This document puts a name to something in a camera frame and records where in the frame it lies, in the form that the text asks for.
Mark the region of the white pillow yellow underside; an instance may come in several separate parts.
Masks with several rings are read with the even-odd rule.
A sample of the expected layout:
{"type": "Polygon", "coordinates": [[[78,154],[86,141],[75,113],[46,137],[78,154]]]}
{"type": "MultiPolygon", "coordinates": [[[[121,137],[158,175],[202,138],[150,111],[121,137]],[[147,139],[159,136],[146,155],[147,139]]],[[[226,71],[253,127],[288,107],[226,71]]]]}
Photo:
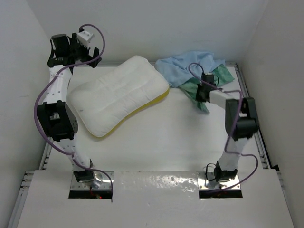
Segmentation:
{"type": "Polygon", "coordinates": [[[69,100],[87,130],[104,138],[130,116],[160,102],[169,91],[167,80],[147,59],[133,56],[73,89],[69,100]]]}

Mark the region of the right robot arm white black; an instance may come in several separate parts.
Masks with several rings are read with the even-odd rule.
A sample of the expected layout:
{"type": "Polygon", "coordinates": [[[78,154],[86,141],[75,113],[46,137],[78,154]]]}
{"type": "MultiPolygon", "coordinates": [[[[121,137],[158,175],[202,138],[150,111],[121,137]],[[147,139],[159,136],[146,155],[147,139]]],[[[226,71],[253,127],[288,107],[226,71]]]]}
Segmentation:
{"type": "Polygon", "coordinates": [[[259,130],[255,100],[244,98],[240,90],[217,88],[214,76],[201,74],[196,101],[208,102],[225,111],[225,130],[228,135],[222,156],[214,168],[215,181],[228,181],[238,173],[238,161],[249,139],[259,130]]]}

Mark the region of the light blue green pillowcase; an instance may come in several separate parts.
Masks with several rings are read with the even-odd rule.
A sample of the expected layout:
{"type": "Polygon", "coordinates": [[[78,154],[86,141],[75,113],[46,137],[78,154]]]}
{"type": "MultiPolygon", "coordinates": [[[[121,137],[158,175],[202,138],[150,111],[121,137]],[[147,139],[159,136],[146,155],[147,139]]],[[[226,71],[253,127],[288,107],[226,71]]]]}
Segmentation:
{"type": "Polygon", "coordinates": [[[203,114],[209,114],[205,103],[195,100],[197,84],[202,73],[213,74],[216,87],[234,81],[223,59],[214,59],[212,52],[190,51],[178,56],[158,59],[156,70],[167,80],[170,87],[180,89],[203,114]]]}

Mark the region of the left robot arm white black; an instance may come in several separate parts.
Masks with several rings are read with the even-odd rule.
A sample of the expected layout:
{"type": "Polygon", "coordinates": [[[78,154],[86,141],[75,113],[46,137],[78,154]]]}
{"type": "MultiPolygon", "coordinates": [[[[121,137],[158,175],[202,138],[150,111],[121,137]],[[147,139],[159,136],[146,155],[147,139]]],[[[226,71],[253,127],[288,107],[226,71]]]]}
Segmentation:
{"type": "Polygon", "coordinates": [[[46,96],[43,102],[35,102],[34,119],[40,133],[58,143],[54,149],[69,158],[76,181],[97,189],[102,183],[102,175],[93,170],[92,161],[76,147],[78,122],[67,104],[74,67],[86,64],[94,68],[101,61],[98,48],[94,49],[93,56],[89,55],[92,37],[93,34],[85,30],[73,33],[71,37],[66,34],[51,37],[51,54],[47,62],[50,82],[42,92],[46,96]]]}

